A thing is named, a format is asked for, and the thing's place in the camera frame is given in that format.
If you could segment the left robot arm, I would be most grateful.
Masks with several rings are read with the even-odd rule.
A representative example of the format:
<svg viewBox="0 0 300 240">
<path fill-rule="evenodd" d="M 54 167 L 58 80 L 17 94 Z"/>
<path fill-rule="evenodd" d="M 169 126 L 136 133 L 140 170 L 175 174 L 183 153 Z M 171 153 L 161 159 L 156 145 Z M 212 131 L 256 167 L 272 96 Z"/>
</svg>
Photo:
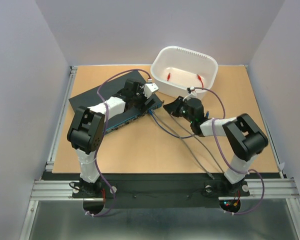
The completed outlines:
<svg viewBox="0 0 300 240">
<path fill-rule="evenodd" d="M 126 80 L 124 87 L 109 99 L 91 107 L 80 106 L 67 133 L 67 140 L 75 149 L 80 164 L 79 185 L 70 184 L 77 192 L 85 192 L 90 197 L 101 193 L 99 181 L 101 171 L 97 167 L 97 153 L 106 134 L 111 118 L 121 115 L 132 108 L 144 115 L 155 103 L 152 97 L 159 90 L 155 83 L 141 83 Z"/>
</svg>

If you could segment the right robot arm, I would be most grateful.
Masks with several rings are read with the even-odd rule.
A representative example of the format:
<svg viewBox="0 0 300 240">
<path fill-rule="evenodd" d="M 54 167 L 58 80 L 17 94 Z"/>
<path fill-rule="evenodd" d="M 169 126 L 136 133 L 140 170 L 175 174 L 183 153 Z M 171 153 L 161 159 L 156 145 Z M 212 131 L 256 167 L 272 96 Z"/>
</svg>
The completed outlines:
<svg viewBox="0 0 300 240">
<path fill-rule="evenodd" d="M 219 191 L 225 195 L 232 195 L 238 190 L 249 173 L 251 164 L 269 144 L 265 133 L 247 113 L 232 118 L 208 118 L 201 100 L 197 98 L 186 100 L 181 96 L 165 104 L 163 108 L 173 117 L 186 119 L 195 136 L 213 136 L 216 141 L 218 137 L 227 138 L 233 157 L 231 162 L 228 162 L 221 153 L 228 169 L 223 177 L 217 180 Z"/>
</svg>

